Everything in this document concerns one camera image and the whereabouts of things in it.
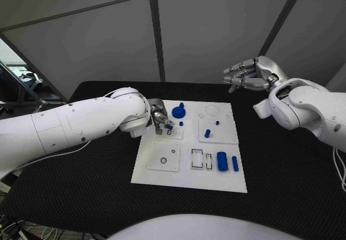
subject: black table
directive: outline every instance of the black table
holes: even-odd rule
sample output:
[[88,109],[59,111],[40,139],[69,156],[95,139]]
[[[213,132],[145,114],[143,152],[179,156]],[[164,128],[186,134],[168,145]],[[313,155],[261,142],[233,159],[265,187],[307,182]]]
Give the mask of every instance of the black table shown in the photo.
[[150,218],[197,213],[255,222],[304,239],[346,238],[346,194],[331,147],[305,129],[290,131],[272,117],[258,118],[252,105],[265,92],[228,94],[217,84],[89,81],[70,102],[121,87],[147,98],[232,104],[248,194],[131,184],[141,138],[117,130],[79,152],[26,167],[0,211],[44,226],[106,235]]

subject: circular hole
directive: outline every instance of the circular hole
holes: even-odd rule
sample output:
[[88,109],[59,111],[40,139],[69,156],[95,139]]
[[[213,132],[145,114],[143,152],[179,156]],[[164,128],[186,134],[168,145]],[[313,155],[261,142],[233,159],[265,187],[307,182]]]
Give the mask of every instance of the circular hole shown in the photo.
[[333,131],[337,132],[340,129],[341,129],[341,125],[337,124],[337,125],[333,127]]

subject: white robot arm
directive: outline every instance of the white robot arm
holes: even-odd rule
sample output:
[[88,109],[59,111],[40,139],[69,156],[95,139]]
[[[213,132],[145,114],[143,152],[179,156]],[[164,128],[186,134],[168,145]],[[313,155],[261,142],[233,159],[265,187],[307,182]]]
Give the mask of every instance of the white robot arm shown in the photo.
[[147,100],[130,87],[111,93],[0,120],[0,179],[27,161],[111,134],[117,127],[132,138],[141,136],[151,116],[155,125],[173,127],[160,99]]
[[285,129],[308,129],[323,143],[346,152],[346,93],[330,92],[308,80],[290,79],[265,56],[241,62],[223,73],[233,73],[223,78],[229,93],[239,87],[269,92],[268,99],[254,105],[261,119],[272,116]]

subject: blue object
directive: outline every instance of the blue object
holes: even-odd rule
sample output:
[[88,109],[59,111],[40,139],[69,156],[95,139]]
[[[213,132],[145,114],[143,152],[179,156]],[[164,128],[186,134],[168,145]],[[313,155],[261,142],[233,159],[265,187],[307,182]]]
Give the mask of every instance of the blue object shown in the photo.
[[180,105],[173,108],[171,115],[176,119],[180,119],[186,115],[184,104],[180,102]]
[[216,154],[217,158],[217,170],[225,172],[229,170],[229,165],[228,165],[228,156],[223,151],[219,151]]
[[204,136],[206,138],[209,138],[209,135],[210,135],[210,130],[206,129],[206,131],[204,131],[204,135],[203,135],[203,136]]
[[232,168],[233,168],[235,172],[239,171],[239,169],[238,169],[238,162],[236,162],[236,156],[232,156]]

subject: white platform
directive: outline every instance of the white platform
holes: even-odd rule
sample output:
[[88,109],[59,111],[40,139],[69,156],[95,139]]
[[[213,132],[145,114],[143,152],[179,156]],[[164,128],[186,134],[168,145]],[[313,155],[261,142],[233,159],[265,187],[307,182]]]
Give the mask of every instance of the white platform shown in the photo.
[[[171,100],[163,102],[168,119],[176,125],[170,135],[164,128],[161,135],[155,135],[154,125],[147,128],[147,134],[141,136],[131,183],[246,193],[230,104]],[[180,102],[186,115],[177,119],[171,116],[171,109]],[[206,129],[210,129],[209,138],[204,138]],[[206,154],[210,154],[212,170],[206,169],[204,162],[203,169],[192,169],[192,149],[202,150],[203,160]],[[217,152],[226,153],[228,171],[223,172],[217,170]],[[233,171],[232,156],[236,156],[238,172]]]

